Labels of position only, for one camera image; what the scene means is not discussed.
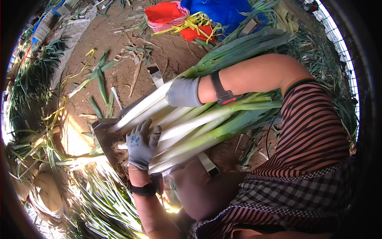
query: gray work glove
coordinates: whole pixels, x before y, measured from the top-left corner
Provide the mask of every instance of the gray work glove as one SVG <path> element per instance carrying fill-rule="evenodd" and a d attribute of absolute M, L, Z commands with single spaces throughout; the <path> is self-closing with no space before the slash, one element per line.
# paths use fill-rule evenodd
<path fill-rule="evenodd" d="M 158 140 L 162 132 L 160 126 L 155 126 L 149 140 L 149 128 L 152 120 L 144 120 L 137 128 L 126 135 L 126 144 L 129 151 L 129 164 L 141 170 L 148 171 L 149 163 L 157 150 Z"/>
<path fill-rule="evenodd" d="M 202 106 L 197 96 L 197 86 L 200 77 L 186 78 L 180 76 L 171 84 L 166 100 L 171 106 L 197 107 Z"/>

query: red bag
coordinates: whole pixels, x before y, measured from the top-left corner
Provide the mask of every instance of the red bag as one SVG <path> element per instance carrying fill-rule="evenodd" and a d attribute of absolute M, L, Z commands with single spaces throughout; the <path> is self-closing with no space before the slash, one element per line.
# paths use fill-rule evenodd
<path fill-rule="evenodd" d="M 211 33 L 212 33 L 212 29 L 211 29 L 210 25 L 200 26 L 199 29 L 202 30 L 207 35 L 211 35 Z M 186 28 L 184 30 L 181 30 L 180 34 L 182 34 L 183 38 L 186 39 L 188 42 L 194 40 L 195 38 L 201 39 L 203 41 L 207 40 L 207 37 L 205 35 L 203 35 L 202 33 L 200 33 L 200 35 L 198 35 L 196 29 L 192 30 L 191 28 Z M 214 40 L 215 40 L 215 37 L 212 36 L 209 41 L 213 42 Z"/>
<path fill-rule="evenodd" d="M 184 13 L 177 8 L 177 4 L 172 2 L 160 2 L 147 7 L 144 13 L 151 22 L 162 24 L 184 16 Z"/>

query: pink basket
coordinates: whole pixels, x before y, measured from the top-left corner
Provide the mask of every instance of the pink basket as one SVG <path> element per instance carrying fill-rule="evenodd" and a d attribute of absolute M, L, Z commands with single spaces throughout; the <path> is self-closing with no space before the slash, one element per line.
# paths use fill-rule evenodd
<path fill-rule="evenodd" d="M 172 20 L 171 22 L 169 23 L 166 23 L 166 24 L 163 24 L 163 23 L 154 23 L 154 22 L 151 22 L 147 19 L 147 16 L 145 15 L 145 19 L 146 19 L 146 22 L 147 22 L 147 25 L 149 25 L 149 27 L 152 28 L 152 30 L 157 33 L 159 31 L 163 31 L 163 30 L 167 30 L 168 28 L 172 27 L 172 26 L 178 26 L 178 25 L 181 25 L 183 24 L 183 22 L 185 22 L 185 19 L 188 17 L 188 15 L 190 14 L 189 10 L 187 8 L 184 8 L 184 7 L 181 7 L 180 6 L 180 1 L 171 1 L 172 3 L 176 3 L 176 7 L 182 12 L 184 13 L 184 16 L 183 17 L 180 17 L 180 18 L 176 18 L 174 20 Z"/>

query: person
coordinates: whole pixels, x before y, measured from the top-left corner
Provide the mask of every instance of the person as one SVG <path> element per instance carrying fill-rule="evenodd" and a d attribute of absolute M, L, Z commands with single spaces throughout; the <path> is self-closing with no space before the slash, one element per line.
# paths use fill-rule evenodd
<path fill-rule="evenodd" d="M 173 171 L 181 214 L 194 220 L 186 231 L 169 219 L 155 196 L 133 191 L 147 236 L 330 238 L 349 205 L 351 165 L 346 133 L 325 89 L 297 60 L 280 54 L 258 56 L 218 74 L 233 95 L 281 89 L 282 128 L 275 154 L 249 173 L 210 178 L 199 160 Z M 176 79 L 166 98 L 170 105 L 188 107 L 217 100 L 210 75 Z M 148 119 L 126 136 L 135 187 L 150 183 L 148 165 L 161 131 L 156 126 L 148 139 L 150 124 Z"/>

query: soil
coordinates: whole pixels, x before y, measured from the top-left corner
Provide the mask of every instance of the soil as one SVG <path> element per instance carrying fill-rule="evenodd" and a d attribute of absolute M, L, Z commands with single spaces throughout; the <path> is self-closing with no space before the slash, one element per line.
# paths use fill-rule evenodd
<path fill-rule="evenodd" d="M 146 7 L 145 4 L 146 1 L 142 1 L 134 6 L 134 10 L 140 8 L 140 6 Z M 296 6 L 291 5 L 288 1 L 286 1 L 286 4 L 297 15 L 297 17 L 302 19 L 304 23 L 314 32 L 314 28 L 310 27 L 310 22 L 300 13 L 299 9 Z M 103 18 L 102 16 L 97 15 L 73 50 L 62 74 L 62 80 L 69 74 L 74 75 L 80 72 L 81 68 L 84 66 L 85 54 L 92 48 L 96 51 L 94 53 L 94 58 L 88 63 L 88 66 L 94 66 L 101 54 L 108 48 L 110 48 L 108 60 L 112 60 L 113 57 L 116 54 L 119 54 L 120 50 L 125 46 L 131 46 L 132 44 L 139 47 L 143 47 L 145 45 L 149 46 L 149 44 L 145 44 L 142 38 L 146 38 L 145 35 L 152 33 L 151 29 L 147 29 L 141 36 L 142 38 L 138 36 L 140 30 L 130 31 L 124 34 L 114 33 L 117 28 L 123 26 L 127 27 L 137 23 L 134 22 L 134 20 L 123 21 L 131 12 L 131 8 L 126 8 L 128 10 L 120 14 L 122 9 L 120 6 L 115 4 L 108 10 L 108 15 L 110 15 L 110 17 Z M 151 36 L 148 39 L 156 45 L 152 48 L 151 63 L 156 63 L 158 65 L 161 72 L 167 76 L 166 79 L 171 79 L 176 74 L 180 74 L 187 70 L 206 54 L 206 51 L 201 46 L 194 43 L 188 43 L 180 34 L 161 34 Z M 126 107 L 155 87 L 144 65 L 145 64 L 143 63 L 139 71 L 138 79 L 133 89 L 131 98 L 128 97 L 131 89 L 129 86 L 132 84 L 134 71 L 136 69 L 133 59 L 123 58 L 114 67 L 107 69 L 104 72 L 106 94 L 110 94 L 110 88 L 112 86 L 116 87 L 122 106 Z M 64 88 L 64 95 L 72 91 L 70 86 L 71 83 L 80 84 L 86 79 L 86 76 L 83 75 L 88 73 L 89 72 L 87 70 L 84 70 L 80 76 L 69 79 Z M 66 104 L 66 110 L 70 115 L 95 115 L 92 105 L 88 102 L 88 99 L 91 96 L 93 96 L 102 112 L 106 113 L 106 107 L 99 93 L 97 80 L 91 81 L 86 85 L 85 90 L 79 91 L 72 98 L 70 98 Z M 113 115 L 116 115 L 120 111 L 116 101 L 114 101 L 113 106 Z M 87 122 L 90 123 L 91 120 L 84 120 L 83 117 L 72 117 L 71 119 L 76 124 L 75 129 L 78 137 L 86 138 L 86 136 L 81 135 L 81 132 L 89 131 L 86 124 Z M 265 144 L 266 133 L 267 131 L 265 129 L 257 138 L 257 141 L 260 142 L 257 148 L 265 155 L 267 154 L 268 148 Z M 240 135 L 236 135 L 206 151 L 207 155 L 213 160 L 221 171 L 251 171 L 266 162 L 266 158 L 259 154 L 259 152 L 256 152 L 251 157 L 248 165 L 241 168 L 239 159 L 251 138 L 246 134 L 243 134 L 243 137 L 235 152 L 239 138 Z M 94 147 L 93 142 L 89 139 L 87 140 L 89 141 L 89 148 L 91 149 Z M 270 130 L 269 132 L 268 144 L 271 144 L 269 156 L 272 156 L 275 148 L 277 147 L 276 134 L 273 130 Z M 89 149 L 83 149 L 80 150 L 81 152 L 71 154 L 81 155 L 81 153 L 84 153 L 86 150 L 89 152 Z"/>

